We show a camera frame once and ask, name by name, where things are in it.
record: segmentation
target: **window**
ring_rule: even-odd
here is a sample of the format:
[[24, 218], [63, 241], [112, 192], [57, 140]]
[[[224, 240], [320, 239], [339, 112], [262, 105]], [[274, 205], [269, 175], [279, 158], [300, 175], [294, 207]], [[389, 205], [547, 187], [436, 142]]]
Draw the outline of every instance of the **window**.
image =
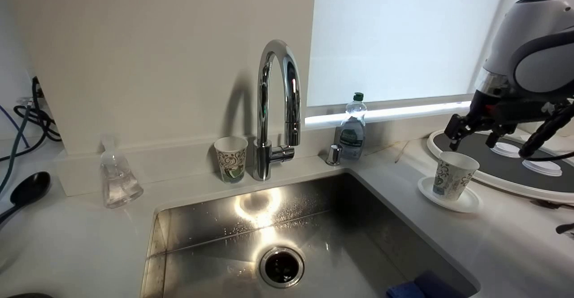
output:
[[460, 111], [515, 1], [315, 0], [308, 117], [344, 112], [356, 91], [369, 110]]

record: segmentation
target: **blue cable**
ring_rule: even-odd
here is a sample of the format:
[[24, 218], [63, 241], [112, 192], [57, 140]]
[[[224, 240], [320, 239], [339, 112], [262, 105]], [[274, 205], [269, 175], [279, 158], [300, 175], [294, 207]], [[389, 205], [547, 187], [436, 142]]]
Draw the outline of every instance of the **blue cable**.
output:
[[14, 168], [14, 160], [16, 159], [16, 152], [18, 151], [18, 143], [20, 143], [20, 138], [24, 133], [24, 128], [26, 128], [26, 124], [28, 123], [28, 116], [30, 116], [30, 109], [31, 104], [28, 103], [26, 106], [26, 113], [24, 114], [24, 120], [22, 120], [22, 125], [18, 128], [18, 134], [16, 135], [16, 139], [14, 140], [14, 145], [12, 146], [12, 153], [10, 153], [10, 162], [8, 163], [8, 171], [6, 171], [6, 176], [4, 176], [4, 180], [2, 180], [2, 184], [0, 184], [0, 194], [2, 194], [2, 190], [8, 184], [8, 180], [10, 179], [10, 175], [12, 174], [12, 169]]
[[[10, 116], [10, 114], [8, 114], [8, 112], [6, 112], [6, 110], [4, 110], [2, 105], [0, 105], [0, 111], [4, 112], [4, 114], [6, 114], [6, 117], [8, 118], [8, 120], [10, 120], [10, 122], [12, 122], [12, 125], [14, 125], [14, 127], [16, 128], [16, 131], [18, 131], [20, 129], [20, 127], [18, 126], [18, 124], [16, 124], [16, 121], [14, 121], [12, 116]], [[22, 136], [22, 141], [24, 142], [24, 144], [26, 145], [27, 148], [30, 147], [30, 145], [28, 144], [28, 141], [26, 140], [26, 137]]]

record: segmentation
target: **dish soap bottle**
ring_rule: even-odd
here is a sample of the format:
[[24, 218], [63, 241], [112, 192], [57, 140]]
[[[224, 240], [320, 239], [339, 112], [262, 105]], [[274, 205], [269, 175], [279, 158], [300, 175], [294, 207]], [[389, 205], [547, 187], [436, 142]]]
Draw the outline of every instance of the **dish soap bottle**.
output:
[[363, 103], [363, 93], [355, 92], [353, 102], [347, 104], [345, 112], [348, 118], [341, 123], [338, 129], [336, 142], [341, 145], [341, 157], [348, 160], [357, 160], [361, 157], [365, 146], [365, 112], [367, 106]]
[[102, 145], [105, 149], [100, 157], [104, 206], [117, 208], [135, 200], [144, 190], [131, 173], [123, 153], [115, 149], [113, 137], [102, 135]]

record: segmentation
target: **faucet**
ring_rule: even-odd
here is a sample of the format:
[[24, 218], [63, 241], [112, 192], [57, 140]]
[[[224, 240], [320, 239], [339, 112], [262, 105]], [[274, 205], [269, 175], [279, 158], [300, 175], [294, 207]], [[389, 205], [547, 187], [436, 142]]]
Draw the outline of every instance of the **faucet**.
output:
[[[267, 123], [269, 120], [269, 78], [273, 57], [277, 57], [281, 74], [283, 75], [283, 91], [285, 92], [285, 143], [279, 147], [271, 147], [267, 139]], [[271, 40], [261, 54], [259, 74], [257, 78], [257, 139], [253, 150], [253, 178], [267, 180], [271, 175], [269, 165], [282, 163], [293, 159], [295, 149], [300, 141], [301, 100], [299, 96], [299, 70], [295, 63], [293, 52], [287, 44], [279, 39]]]

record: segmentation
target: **windowsill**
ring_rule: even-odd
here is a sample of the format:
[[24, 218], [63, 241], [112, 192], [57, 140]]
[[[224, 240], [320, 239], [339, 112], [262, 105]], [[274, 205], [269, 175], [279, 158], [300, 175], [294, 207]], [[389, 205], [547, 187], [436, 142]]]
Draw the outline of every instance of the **windowsill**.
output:
[[[441, 114], [454, 114], [466, 112], [470, 101], [451, 102], [444, 104], [427, 104], [419, 106], [407, 106], [403, 108], [384, 108], [371, 110], [365, 114], [365, 122], [383, 122], [401, 120], [416, 117], [439, 116]], [[341, 124], [347, 118], [346, 113], [328, 114], [326, 116], [313, 116], [305, 118], [305, 130], [333, 128]]]

